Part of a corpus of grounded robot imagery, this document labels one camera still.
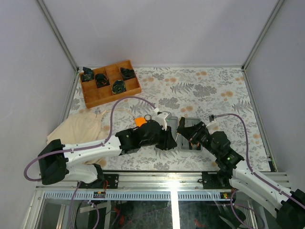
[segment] black mounting plate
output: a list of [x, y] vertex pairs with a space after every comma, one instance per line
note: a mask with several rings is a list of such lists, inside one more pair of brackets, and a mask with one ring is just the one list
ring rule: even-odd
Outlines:
[[[104, 178], [108, 181], [107, 189], [118, 189], [119, 174], [104, 174]], [[104, 189], [103, 183], [101, 185], [99, 185], [98, 187], [96, 185], [94, 187], [92, 187], [91, 184], [86, 184], [86, 183], [82, 182], [81, 185], [80, 185], [80, 188], [86, 188], [86, 189], [101, 188], [101, 189]]]
[[219, 179], [217, 172], [202, 172], [202, 184], [204, 189], [232, 189], [229, 179]]

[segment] beige cloth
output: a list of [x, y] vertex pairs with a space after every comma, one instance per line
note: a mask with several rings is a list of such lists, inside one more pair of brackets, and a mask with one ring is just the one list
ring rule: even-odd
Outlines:
[[70, 115], [48, 135], [47, 144], [54, 139], [60, 139], [62, 144], [77, 144], [106, 138], [101, 121], [106, 112]]

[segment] gray container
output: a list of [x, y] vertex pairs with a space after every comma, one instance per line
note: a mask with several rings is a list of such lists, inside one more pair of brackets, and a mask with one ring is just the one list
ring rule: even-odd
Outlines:
[[[198, 123], [200, 123], [201, 119], [200, 118], [189, 118], [186, 117], [185, 118], [185, 127], [190, 127], [193, 125], [196, 125]], [[176, 116], [172, 116], [168, 121], [167, 124], [172, 128], [172, 135], [174, 140], [176, 140], [177, 138], [177, 147], [175, 149], [178, 149], [180, 151], [184, 151], [184, 152], [201, 152], [203, 150], [202, 146], [199, 146], [197, 148], [197, 146], [193, 146], [192, 149], [190, 149], [190, 145], [189, 145], [189, 141], [186, 140], [186, 138], [184, 138], [181, 135], [178, 135], [177, 137], [177, 128], [179, 126], [179, 118]]]
[[[190, 126], [196, 125], [196, 124], [200, 123], [200, 121], [201, 121], [200, 118], [186, 117], [185, 118], [185, 127], [190, 127]], [[178, 149], [180, 151], [184, 151], [184, 152], [201, 152], [203, 150], [203, 147], [201, 145], [191, 146], [190, 142], [181, 135], [178, 135], [177, 145], [178, 145]]]

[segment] black bracket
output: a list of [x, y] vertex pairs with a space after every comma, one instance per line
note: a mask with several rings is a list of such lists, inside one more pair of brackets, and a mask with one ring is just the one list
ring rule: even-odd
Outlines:
[[[290, 191], [291, 197], [305, 204], [305, 193], [299, 189]], [[305, 226], [305, 210], [291, 199], [281, 201], [281, 208], [276, 215], [276, 222], [281, 228], [302, 229]]]
[[105, 177], [104, 177], [102, 167], [99, 164], [93, 164], [93, 165], [97, 172], [97, 179], [103, 181], [105, 179]]
[[202, 172], [202, 184], [204, 189], [231, 189], [229, 178], [225, 173], [218, 172]]
[[107, 184], [107, 189], [118, 189], [119, 185], [119, 174], [104, 174], [104, 180], [95, 180], [92, 183], [86, 184], [81, 183], [80, 188], [85, 189], [104, 189], [104, 184]]

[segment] black object in tray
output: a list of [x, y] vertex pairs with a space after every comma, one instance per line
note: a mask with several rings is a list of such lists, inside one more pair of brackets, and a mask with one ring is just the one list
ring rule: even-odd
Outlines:
[[120, 70], [123, 76], [123, 80], [129, 80], [135, 78], [134, 69], [121, 68]]
[[82, 82], [87, 82], [94, 79], [94, 73], [90, 68], [83, 67], [84, 74], [81, 76]]
[[113, 94], [119, 94], [126, 91], [126, 85], [123, 80], [117, 80], [111, 86], [111, 90]]
[[109, 80], [103, 73], [96, 74], [95, 81], [96, 81], [97, 88], [101, 88], [101, 87], [110, 85]]

